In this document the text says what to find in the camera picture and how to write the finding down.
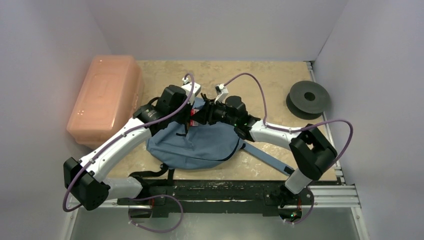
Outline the blue grey backpack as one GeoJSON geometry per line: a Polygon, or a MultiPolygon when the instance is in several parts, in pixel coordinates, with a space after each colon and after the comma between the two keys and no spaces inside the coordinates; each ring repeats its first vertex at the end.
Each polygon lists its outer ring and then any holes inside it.
{"type": "Polygon", "coordinates": [[[225,123],[186,127],[175,121],[146,141],[146,150],[159,161],[159,171],[136,171],[133,178],[160,177],[168,172],[171,180],[176,169],[203,170],[216,167],[244,150],[286,176],[294,169],[261,149],[239,138],[225,123]]]}

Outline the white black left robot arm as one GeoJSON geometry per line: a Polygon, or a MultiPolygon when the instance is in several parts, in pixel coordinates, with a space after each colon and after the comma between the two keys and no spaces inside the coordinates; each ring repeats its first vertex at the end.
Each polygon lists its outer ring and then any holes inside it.
{"type": "Polygon", "coordinates": [[[106,200],[129,198],[138,205],[146,203],[149,191],[135,177],[109,178],[109,172],[135,147],[146,142],[172,122],[185,123],[190,117],[198,83],[169,85],[160,97],[139,107],[122,129],[91,153],[79,160],[70,157],[63,164],[66,193],[62,208],[66,212],[70,195],[88,211],[106,200]]]}

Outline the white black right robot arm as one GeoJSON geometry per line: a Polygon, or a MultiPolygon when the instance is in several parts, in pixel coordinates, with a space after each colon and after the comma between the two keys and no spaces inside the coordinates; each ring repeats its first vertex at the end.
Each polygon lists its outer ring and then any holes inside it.
{"type": "Polygon", "coordinates": [[[204,98],[204,105],[190,117],[202,125],[224,123],[233,127],[243,140],[269,143],[290,150],[297,168],[284,182],[280,196],[288,204],[300,198],[301,191],[317,181],[331,167],[338,155],[336,149],[317,128],[288,128],[266,124],[248,113],[239,96],[230,96],[224,103],[204,98]]]}

